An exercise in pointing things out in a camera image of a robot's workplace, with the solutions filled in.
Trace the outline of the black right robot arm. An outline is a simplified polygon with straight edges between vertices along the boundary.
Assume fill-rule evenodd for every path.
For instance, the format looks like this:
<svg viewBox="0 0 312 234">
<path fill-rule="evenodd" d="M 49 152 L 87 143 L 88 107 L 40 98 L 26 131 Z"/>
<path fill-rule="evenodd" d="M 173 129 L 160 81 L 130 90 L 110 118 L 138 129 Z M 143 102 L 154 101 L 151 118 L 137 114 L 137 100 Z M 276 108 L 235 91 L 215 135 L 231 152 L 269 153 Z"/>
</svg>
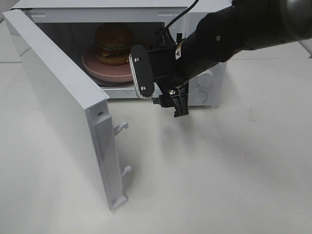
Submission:
<svg viewBox="0 0 312 234">
<path fill-rule="evenodd" d="M 188 114 L 188 82 L 207 69 L 227 62 L 244 50 L 258 50 L 312 36 L 312 3 L 309 0 L 234 0 L 208 13 L 196 29 L 176 45 L 149 53 L 156 73 L 139 91 L 151 97 L 157 84 L 156 104 L 173 107 L 175 117 Z"/>
</svg>

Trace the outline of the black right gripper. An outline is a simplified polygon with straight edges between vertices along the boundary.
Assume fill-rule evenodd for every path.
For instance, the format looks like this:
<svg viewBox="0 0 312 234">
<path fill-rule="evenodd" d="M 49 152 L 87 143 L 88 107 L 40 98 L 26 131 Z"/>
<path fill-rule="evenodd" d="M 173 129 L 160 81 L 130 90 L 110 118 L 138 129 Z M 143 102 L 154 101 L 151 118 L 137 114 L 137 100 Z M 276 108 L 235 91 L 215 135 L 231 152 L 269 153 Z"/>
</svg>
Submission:
<svg viewBox="0 0 312 234">
<path fill-rule="evenodd" d="M 161 95 L 153 100 L 153 104 L 162 108 L 173 107 L 174 117 L 188 115 L 189 84 L 184 83 L 195 77 L 195 39 L 184 39 L 177 44 L 168 27 L 159 28 L 156 35 L 148 56 Z M 182 86 L 171 89 L 166 85 Z"/>
</svg>

